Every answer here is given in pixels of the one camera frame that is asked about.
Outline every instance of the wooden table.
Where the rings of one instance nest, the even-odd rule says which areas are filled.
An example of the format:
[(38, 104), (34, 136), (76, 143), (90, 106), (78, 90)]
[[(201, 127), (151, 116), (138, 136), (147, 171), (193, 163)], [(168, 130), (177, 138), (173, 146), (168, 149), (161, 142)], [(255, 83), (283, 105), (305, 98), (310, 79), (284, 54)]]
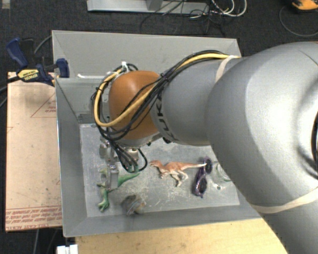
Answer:
[(79, 254), (286, 254), (263, 219), (77, 237)]

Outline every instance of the clear plastic object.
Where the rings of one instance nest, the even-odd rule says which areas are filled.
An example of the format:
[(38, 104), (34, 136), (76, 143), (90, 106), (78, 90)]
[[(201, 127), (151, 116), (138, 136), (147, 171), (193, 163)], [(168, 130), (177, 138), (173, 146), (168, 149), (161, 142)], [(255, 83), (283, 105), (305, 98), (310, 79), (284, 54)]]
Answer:
[(218, 162), (215, 162), (214, 164), (215, 167), (213, 168), (213, 172), (211, 173), (212, 182), (218, 190), (221, 190), (231, 184), (231, 179)]

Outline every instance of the purple sunglasses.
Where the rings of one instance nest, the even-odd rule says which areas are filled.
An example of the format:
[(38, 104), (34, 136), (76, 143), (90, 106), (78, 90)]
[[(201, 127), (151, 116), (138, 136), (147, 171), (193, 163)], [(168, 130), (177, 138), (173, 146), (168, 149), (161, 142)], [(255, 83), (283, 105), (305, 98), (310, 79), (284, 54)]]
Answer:
[(195, 181), (193, 182), (192, 189), (193, 194), (195, 194), (196, 196), (200, 196), (201, 198), (203, 197), (207, 189), (206, 174), (211, 174), (213, 169), (213, 163), (209, 157), (206, 156), (204, 158), (204, 163), (206, 165), (199, 168)]

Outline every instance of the cable bundle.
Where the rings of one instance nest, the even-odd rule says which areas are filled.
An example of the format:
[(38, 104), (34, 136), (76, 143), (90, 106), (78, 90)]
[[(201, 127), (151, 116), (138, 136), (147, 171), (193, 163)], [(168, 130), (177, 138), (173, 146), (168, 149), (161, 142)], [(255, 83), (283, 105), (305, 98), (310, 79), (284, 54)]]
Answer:
[[(127, 104), (124, 110), (121, 112), (120, 116), (114, 119), (113, 121), (107, 122), (105, 118), (103, 118), (104, 122), (100, 120), (100, 102), (101, 96), (106, 89), (106, 87), (119, 75), (125, 72), (125, 68), (120, 66), (115, 69), (110, 75), (106, 76), (103, 81), (100, 83), (96, 92), (92, 95), (91, 100), (93, 102), (93, 113), (95, 123), (101, 133), (101, 135), (109, 142), (110, 146), (115, 150), (119, 160), (124, 167), (124, 169), (129, 173), (136, 173), (142, 171), (147, 166), (147, 159), (143, 152), (138, 149), (141, 156), (143, 156), (145, 160), (145, 165), (143, 168), (138, 168), (137, 161), (129, 155), (129, 153), (118, 145), (117, 141), (122, 139), (127, 133), (134, 130), (138, 127), (141, 121), (132, 128), (133, 124), (136, 120), (145, 112), (146, 108), (151, 104), (149, 110), (151, 110), (152, 106), (155, 103), (155, 100), (160, 96), (165, 87), (182, 71), (187, 68), (195, 65), (197, 63), (213, 60), (213, 59), (225, 59), (228, 55), (225, 55), (219, 51), (214, 50), (206, 50), (194, 53), (181, 61), (179, 61), (176, 65), (174, 65), (169, 70), (160, 74), (158, 80), (153, 83), (150, 83), (144, 87), (142, 87), (139, 92), (133, 97), (133, 99)], [(130, 70), (137, 70), (137, 68), (132, 64), (127, 64)], [(143, 92), (146, 88), (152, 86), (146, 93), (144, 93), (139, 99), (137, 97)], [(122, 121), (126, 116), (128, 116), (133, 110), (135, 110), (134, 115), (127, 125), (122, 127), (121, 129), (114, 129), (113, 126)]]

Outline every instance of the orange toy dinosaur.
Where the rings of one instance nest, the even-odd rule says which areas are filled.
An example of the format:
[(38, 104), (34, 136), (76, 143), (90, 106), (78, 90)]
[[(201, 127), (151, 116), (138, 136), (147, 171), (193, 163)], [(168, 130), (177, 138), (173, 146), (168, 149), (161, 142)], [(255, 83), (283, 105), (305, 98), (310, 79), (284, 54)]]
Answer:
[(182, 184), (182, 182), (188, 179), (188, 175), (183, 172), (184, 169), (187, 168), (199, 168), (206, 165), (204, 164), (190, 164), (190, 163), (182, 163), (182, 162), (169, 162), (167, 165), (163, 166), (163, 164), (159, 160), (153, 160), (149, 163), (152, 167), (157, 167), (161, 173), (160, 177), (164, 178), (167, 175), (171, 175), (174, 179), (177, 180), (177, 187)]

